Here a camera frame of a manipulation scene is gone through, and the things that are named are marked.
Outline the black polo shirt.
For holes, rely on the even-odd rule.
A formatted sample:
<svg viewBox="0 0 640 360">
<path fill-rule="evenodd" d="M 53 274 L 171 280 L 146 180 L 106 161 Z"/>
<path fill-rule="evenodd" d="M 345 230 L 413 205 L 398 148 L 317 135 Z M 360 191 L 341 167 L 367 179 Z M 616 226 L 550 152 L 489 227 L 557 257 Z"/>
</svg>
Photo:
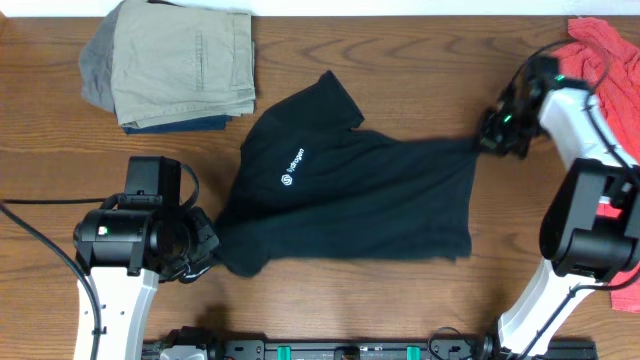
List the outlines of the black polo shirt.
<svg viewBox="0 0 640 360">
<path fill-rule="evenodd" d="M 252 277 L 284 258 L 468 256 L 472 140 L 399 141 L 363 119 L 332 72 L 268 108 L 241 146 L 211 264 Z"/>
</svg>

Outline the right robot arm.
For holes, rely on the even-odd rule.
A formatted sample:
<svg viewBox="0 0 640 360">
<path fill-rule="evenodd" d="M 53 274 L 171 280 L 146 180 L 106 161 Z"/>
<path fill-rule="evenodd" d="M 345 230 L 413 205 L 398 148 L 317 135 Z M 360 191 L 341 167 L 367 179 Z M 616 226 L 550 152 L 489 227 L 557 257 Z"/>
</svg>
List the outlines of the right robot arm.
<svg viewBox="0 0 640 360">
<path fill-rule="evenodd" d="M 483 119 L 478 147 L 525 157 L 546 134 L 567 170 L 540 225 L 542 260 L 515 304 L 497 320 L 477 359 L 541 359 L 556 331 L 591 293 L 639 277 L 639 166 L 600 112 L 594 90 L 564 75 L 523 75 Z"/>
</svg>

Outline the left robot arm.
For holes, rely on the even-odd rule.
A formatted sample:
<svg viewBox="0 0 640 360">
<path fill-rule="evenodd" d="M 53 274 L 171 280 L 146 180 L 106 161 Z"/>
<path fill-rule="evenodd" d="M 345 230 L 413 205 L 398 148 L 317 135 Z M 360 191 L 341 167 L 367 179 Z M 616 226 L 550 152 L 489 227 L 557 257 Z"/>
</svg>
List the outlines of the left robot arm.
<svg viewBox="0 0 640 360">
<path fill-rule="evenodd" d="M 97 209 L 74 231 L 76 359 L 139 359 L 158 285 L 190 283 L 217 263 L 219 239 L 199 207 Z"/>
</svg>

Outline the red t-shirt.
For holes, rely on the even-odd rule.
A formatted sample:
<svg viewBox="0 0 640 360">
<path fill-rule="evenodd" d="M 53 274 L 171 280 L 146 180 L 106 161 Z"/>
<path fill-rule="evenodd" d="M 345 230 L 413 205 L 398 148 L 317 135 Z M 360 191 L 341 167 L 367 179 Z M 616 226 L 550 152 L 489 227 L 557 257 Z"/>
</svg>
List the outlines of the red t-shirt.
<svg viewBox="0 0 640 360">
<path fill-rule="evenodd" d="M 560 71 L 596 84 L 601 112 L 623 149 L 639 159 L 639 48 L 603 19 L 574 18 L 568 33 L 576 41 L 553 52 Z"/>
</svg>

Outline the folded beige khaki pants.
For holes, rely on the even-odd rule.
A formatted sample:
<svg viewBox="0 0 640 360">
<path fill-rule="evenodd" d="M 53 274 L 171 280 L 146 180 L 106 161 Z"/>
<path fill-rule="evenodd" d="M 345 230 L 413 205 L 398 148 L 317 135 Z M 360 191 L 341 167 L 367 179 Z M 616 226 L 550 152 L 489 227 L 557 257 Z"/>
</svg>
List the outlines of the folded beige khaki pants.
<svg viewBox="0 0 640 360">
<path fill-rule="evenodd" d="M 111 76 L 118 122 L 146 128 L 251 114 L 254 60 L 246 13 L 126 1 L 116 23 Z"/>
</svg>

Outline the folded grey garment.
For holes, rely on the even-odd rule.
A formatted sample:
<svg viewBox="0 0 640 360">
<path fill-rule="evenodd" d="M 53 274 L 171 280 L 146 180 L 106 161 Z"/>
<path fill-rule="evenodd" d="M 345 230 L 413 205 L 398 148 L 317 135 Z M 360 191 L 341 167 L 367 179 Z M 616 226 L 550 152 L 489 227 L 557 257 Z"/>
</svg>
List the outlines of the folded grey garment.
<svg viewBox="0 0 640 360">
<path fill-rule="evenodd" d="M 81 96 L 88 103 L 111 113 L 115 112 L 111 88 L 114 36 L 122 5 L 120 2 L 102 20 L 79 57 Z"/>
</svg>

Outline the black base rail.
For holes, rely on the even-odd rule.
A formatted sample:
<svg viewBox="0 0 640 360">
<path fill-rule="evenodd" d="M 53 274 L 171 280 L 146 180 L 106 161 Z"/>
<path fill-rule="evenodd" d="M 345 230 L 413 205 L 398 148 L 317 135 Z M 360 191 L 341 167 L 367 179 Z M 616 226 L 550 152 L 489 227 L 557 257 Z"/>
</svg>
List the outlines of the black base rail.
<svg viewBox="0 0 640 360">
<path fill-rule="evenodd" d="M 271 342 L 216 339 L 192 327 L 173 330 L 142 347 L 143 360 L 473 360 L 509 359 L 490 337 L 477 342 L 462 335 L 431 337 L 425 342 Z"/>
</svg>

